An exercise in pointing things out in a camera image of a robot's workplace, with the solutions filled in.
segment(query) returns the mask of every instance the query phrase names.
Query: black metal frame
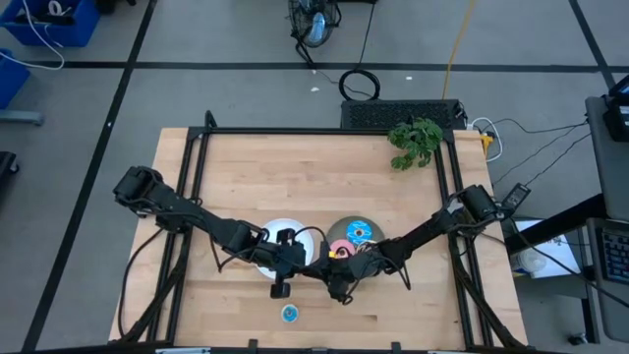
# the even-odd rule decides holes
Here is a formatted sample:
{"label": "black metal frame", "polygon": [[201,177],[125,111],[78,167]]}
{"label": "black metal frame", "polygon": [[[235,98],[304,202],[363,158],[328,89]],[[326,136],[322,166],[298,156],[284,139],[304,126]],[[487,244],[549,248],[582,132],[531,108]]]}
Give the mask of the black metal frame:
{"label": "black metal frame", "polygon": [[[182,159],[182,165],[179,173],[179,181],[177,183],[177,192],[184,193],[184,186],[186,185],[188,172],[190,169],[190,164],[192,160],[192,151],[193,146],[197,139],[201,139],[200,142],[200,150],[199,156],[196,166],[195,180],[193,183],[193,189],[191,193],[191,198],[195,199],[199,197],[200,191],[200,183],[202,179],[202,172],[205,166],[205,157],[206,151],[209,148],[209,137],[214,134],[228,134],[228,135],[236,135],[236,134],[261,134],[261,135],[341,135],[341,136],[385,136],[387,134],[387,130],[380,129],[337,129],[337,128],[232,128],[232,127],[217,127],[215,121],[211,117],[209,112],[205,115],[205,126],[204,127],[190,127],[188,131],[188,136],[186,138],[186,145],[184,147],[184,155]],[[450,157],[450,164],[452,169],[452,174],[454,177],[454,185],[457,191],[463,189],[463,181],[461,177],[461,171],[459,168],[459,162],[456,152],[456,146],[454,144],[454,134],[452,131],[445,132],[445,141],[448,148],[448,155]],[[441,193],[442,200],[445,202],[447,200],[448,186],[447,179],[445,175],[445,166],[443,163],[443,156],[441,149],[438,149],[435,152],[434,160],[436,164],[437,170],[437,180],[439,183],[439,189]],[[187,233],[183,235],[183,242],[190,242],[191,234]],[[168,239],[166,241],[166,245],[164,248],[164,254],[162,257],[161,269],[159,271],[158,278],[158,286],[157,289],[161,289],[163,283],[168,275],[170,262],[173,257],[174,251],[174,243],[175,243],[176,235],[168,235]],[[468,254],[468,262],[470,275],[474,281],[475,286],[481,294],[483,294],[483,285],[481,282],[481,275],[479,270],[478,259],[476,255],[476,250],[474,248],[474,243],[471,240],[466,240],[466,247],[469,248]],[[450,243],[449,250],[451,253],[451,258],[459,257],[459,249],[457,245],[456,235],[450,234],[448,235],[448,242]],[[175,341],[175,334],[177,328],[177,321],[179,315],[179,309],[182,300],[182,291],[183,291],[183,282],[180,281],[177,284],[177,287],[174,289],[174,295],[172,297],[172,305],[171,305],[171,313],[168,319],[168,329],[166,334],[166,341],[173,343]],[[475,346],[473,329],[471,324],[471,318],[468,308],[468,299],[465,289],[459,281],[455,280],[456,291],[457,291],[457,302],[459,307],[460,319],[461,319],[461,327],[463,330],[463,337],[466,349],[473,348]],[[147,332],[147,340],[155,340],[156,334],[160,322],[160,315],[158,313],[157,316],[151,322],[148,332]],[[481,331],[483,337],[484,347],[493,346],[493,341],[491,337],[491,329],[483,317],[483,315],[479,312],[479,319],[481,321]],[[229,349],[229,352],[239,352],[238,348],[222,348]],[[287,349],[290,352],[299,352],[305,349]],[[366,352],[370,353],[378,353],[378,352],[390,352],[390,351],[378,351],[378,350],[368,350]]]}

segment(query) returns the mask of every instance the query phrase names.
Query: white paper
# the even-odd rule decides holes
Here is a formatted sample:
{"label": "white paper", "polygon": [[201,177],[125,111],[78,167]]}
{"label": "white paper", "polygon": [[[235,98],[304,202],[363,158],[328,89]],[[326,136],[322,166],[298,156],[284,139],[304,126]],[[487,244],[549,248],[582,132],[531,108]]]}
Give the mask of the white paper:
{"label": "white paper", "polygon": [[[525,230],[541,220],[526,220],[526,221],[516,221],[516,226],[518,230]],[[574,270],[575,272],[580,273],[581,270],[577,265],[577,261],[572,254],[572,250],[570,249],[570,245],[567,244],[568,240],[564,235],[559,235],[548,242],[544,242],[542,244],[538,244],[536,248],[549,256],[557,259],[562,262],[565,266]],[[546,258],[546,266],[539,271],[534,271],[531,273],[531,278],[543,278],[550,276],[558,276],[558,275],[566,275],[569,272],[557,265],[553,260]]]}

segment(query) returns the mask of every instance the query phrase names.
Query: potted plant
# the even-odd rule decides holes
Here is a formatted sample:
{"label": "potted plant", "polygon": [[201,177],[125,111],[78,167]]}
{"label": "potted plant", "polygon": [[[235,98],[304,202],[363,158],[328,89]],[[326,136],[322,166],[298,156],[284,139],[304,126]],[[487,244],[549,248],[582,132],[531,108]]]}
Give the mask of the potted plant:
{"label": "potted plant", "polygon": [[388,133],[388,140],[405,151],[391,159],[391,167],[407,170],[418,159],[418,167],[430,163],[432,154],[439,147],[443,132],[430,119],[414,118],[409,123],[400,123]]}

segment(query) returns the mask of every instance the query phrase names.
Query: blue bin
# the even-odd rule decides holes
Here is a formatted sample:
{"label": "blue bin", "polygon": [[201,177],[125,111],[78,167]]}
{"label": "blue bin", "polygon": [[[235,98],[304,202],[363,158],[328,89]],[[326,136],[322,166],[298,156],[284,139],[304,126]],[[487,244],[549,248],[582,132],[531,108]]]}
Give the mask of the blue bin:
{"label": "blue bin", "polygon": [[[91,38],[91,34],[98,24],[100,13],[96,10],[94,0],[57,0],[63,9],[72,6],[72,16],[75,24],[71,26],[50,25],[47,32],[46,24],[33,23],[37,32],[50,45],[55,45],[53,40],[63,46],[83,47]],[[30,14],[36,16],[48,10],[48,0],[27,0]],[[7,29],[23,45],[45,45],[32,31],[28,23],[17,24],[15,18],[23,10],[22,0],[11,0],[9,6],[0,16],[0,26]]]}
{"label": "blue bin", "polygon": [[[0,48],[0,52],[13,58],[11,51],[7,49]],[[0,56],[0,109],[7,108],[29,75],[30,72],[24,65]]]}

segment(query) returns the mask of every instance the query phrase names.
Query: wooden tabletop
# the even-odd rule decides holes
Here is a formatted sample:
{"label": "wooden tabletop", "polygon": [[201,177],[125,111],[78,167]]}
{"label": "wooden tabletop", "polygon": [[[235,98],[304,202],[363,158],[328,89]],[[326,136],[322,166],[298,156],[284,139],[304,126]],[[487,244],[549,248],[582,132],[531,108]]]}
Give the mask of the wooden tabletop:
{"label": "wooden tabletop", "polygon": [[[153,168],[170,186],[177,184],[186,134],[186,129],[161,133]],[[482,184],[491,191],[478,133],[455,132],[455,137],[464,184]],[[440,209],[441,197],[434,163],[394,172],[389,160],[396,153],[386,137],[377,136],[215,135],[210,138],[200,197],[203,206],[219,216],[260,226],[289,217],[327,230],[344,216],[360,215],[377,223],[387,237],[401,236]],[[196,156],[195,151],[187,191]],[[140,220],[132,251],[155,230],[154,220]],[[502,238],[497,224],[486,233]],[[164,240],[162,236],[144,249],[130,272],[126,330],[154,294]],[[476,246],[487,301],[515,337],[526,342],[504,246],[484,237]],[[219,251],[219,257],[224,260],[226,255]],[[407,261],[411,291],[397,274],[381,274],[364,279],[349,306],[330,299],[320,281],[302,276],[289,280],[290,298],[273,300],[271,280],[254,265],[235,261],[219,273],[207,235],[195,230],[176,344],[243,347],[256,338],[260,347],[387,349],[399,341],[404,349],[464,349],[449,258],[446,236],[438,237]],[[299,309],[295,323],[280,318],[286,304]],[[162,324],[169,307],[167,300]],[[482,343],[474,306],[470,314],[477,343]],[[160,332],[163,337],[165,325]],[[111,338],[117,337],[114,325]]]}

